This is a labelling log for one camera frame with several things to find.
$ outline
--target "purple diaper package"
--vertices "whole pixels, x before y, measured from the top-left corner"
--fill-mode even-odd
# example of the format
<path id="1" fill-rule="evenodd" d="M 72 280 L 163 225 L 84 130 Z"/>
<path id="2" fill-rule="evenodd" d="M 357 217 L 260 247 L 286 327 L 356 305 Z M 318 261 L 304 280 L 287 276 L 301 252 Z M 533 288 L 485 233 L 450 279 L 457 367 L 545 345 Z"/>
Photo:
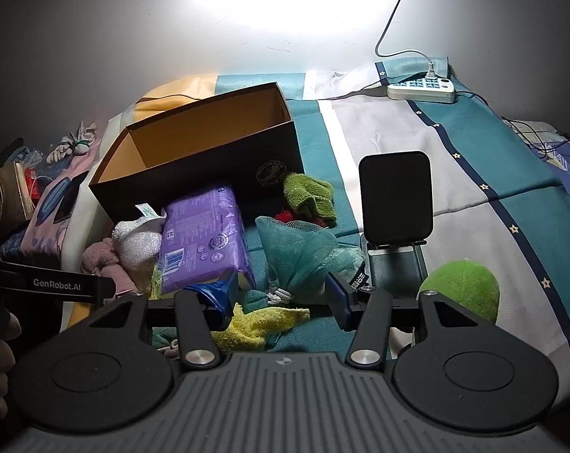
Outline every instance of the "purple diaper package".
<path id="1" fill-rule="evenodd" d="M 165 212 L 159 252 L 162 295 L 214 281 L 227 269 L 239 273 L 242 289 L 256 286 L 241 214 L 228 185 L 182 197 Z"/>

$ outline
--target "bed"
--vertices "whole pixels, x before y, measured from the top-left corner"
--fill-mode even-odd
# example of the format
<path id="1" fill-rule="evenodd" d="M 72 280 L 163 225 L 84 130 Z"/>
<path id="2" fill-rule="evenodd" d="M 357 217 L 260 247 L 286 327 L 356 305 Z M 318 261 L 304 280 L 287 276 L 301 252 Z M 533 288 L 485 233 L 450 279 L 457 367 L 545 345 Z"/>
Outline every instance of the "bed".
<path id="1" fill-rule="evenodd" d="M 434 60 L 441 77 L 446 59 Z M 497 325 L 545 353 L 560 378 L 556 403 L 570 399 L 570 198 L 559 178 L 479 98 L 455 104 L 393 101 L 368 84 L 402 81 L 426 71 L 420 59 L 389 60 L 349 73 L 186 77 L 148 92 L 109 121 L 100 157 L 126 125 L 196 98 L 276 81 L 288 99 L 305 172 L 330 182 L 341 241 L 358 244 L 362 211 L 358 163 L 368 154 L 420 150 L 431 161 L 434 232 L 423 254 L 428 272 L 464 258 L 487 266 L 501 291 Z M 465 87 L 452 78 L 457 89 Z M 94 174 L 92 169 L 88 180 Z M 63 270 L 78 270 L 83 248 L 109 221 L 85 182 L 63 245 Z M 265 257 L 254 227 L 247 230 L 259 289 Z M 71 314 L 65 311 L 65 322 Z M 272 350 L 335 351 L 352 334 L 320 311 L 281 335 Z M 394 350 L 407 336 L 391 336 Z"/>

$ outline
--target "gray ribbed surface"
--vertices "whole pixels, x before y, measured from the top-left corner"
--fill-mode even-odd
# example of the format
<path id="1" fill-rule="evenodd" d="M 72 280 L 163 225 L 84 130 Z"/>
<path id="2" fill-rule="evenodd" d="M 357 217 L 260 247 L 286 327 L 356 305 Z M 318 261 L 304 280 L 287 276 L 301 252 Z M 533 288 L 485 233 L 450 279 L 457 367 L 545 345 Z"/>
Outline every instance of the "gray ribbed surface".
<path id="1" fill-rule="evenodd" d="M 282 357 L 291 359 L 279 364 Z M 28 430 L 11 453 L 555 453 L 541 430 L 467 438 L 420 422 L 384 378 L 334 354 L 235 354 L 190 373 L 171 401 L 123 430 L 85 437 Z"/>

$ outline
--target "barcode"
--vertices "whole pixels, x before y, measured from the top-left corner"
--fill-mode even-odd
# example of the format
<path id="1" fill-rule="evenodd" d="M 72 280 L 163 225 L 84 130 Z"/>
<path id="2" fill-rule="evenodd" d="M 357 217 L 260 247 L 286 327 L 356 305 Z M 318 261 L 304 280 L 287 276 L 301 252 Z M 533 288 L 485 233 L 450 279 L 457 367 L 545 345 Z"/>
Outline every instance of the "barcode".
<path id="1" fill-rule="evenodd" d="M 178 267 L 180 267 L 182 264 L 182 259 L 184 259 L 184 248 L 165 254 L 163 275 L 165 276 L 166 274 L 176 272 L 178 270 Z"/>

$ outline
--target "power strip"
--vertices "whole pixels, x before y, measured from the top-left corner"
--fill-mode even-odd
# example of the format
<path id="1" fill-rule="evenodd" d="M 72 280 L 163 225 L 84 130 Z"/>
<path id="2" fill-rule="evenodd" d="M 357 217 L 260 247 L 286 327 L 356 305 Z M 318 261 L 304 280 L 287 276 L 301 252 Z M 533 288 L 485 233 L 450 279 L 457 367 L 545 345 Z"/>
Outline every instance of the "power strip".
<path id="1" fill-rule="evenodd" d="M 455 86 L 446 78 L 421 78 L 388 85 L 388 97 L 394 100 L 452 104 L 455 101 Z"/>

